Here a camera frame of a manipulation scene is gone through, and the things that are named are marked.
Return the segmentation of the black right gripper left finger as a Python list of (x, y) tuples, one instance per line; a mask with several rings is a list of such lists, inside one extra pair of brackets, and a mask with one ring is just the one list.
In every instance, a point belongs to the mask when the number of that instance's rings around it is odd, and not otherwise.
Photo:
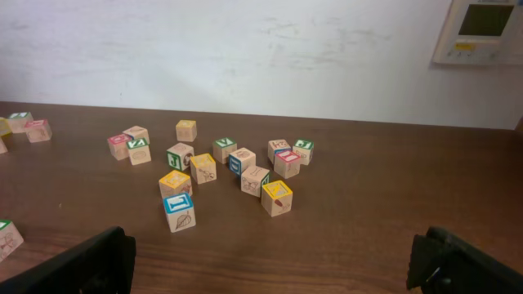
[(136, 239), (106, 231), (1, 282), (1, 293), (129, 293)]

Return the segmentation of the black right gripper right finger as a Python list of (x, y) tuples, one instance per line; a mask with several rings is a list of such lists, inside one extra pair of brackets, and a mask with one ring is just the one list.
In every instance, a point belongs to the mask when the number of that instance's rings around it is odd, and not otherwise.
[(406, 288), (429, 294), (522, 294), (522, 275), (448, 230), (413, 237)]

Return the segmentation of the yellow S wooden block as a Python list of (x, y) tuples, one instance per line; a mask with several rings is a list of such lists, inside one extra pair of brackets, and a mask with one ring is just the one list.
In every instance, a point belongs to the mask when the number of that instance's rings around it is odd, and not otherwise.
[(11, 134), (11, 128), (6, 118), (0, 118), (0, 136)]

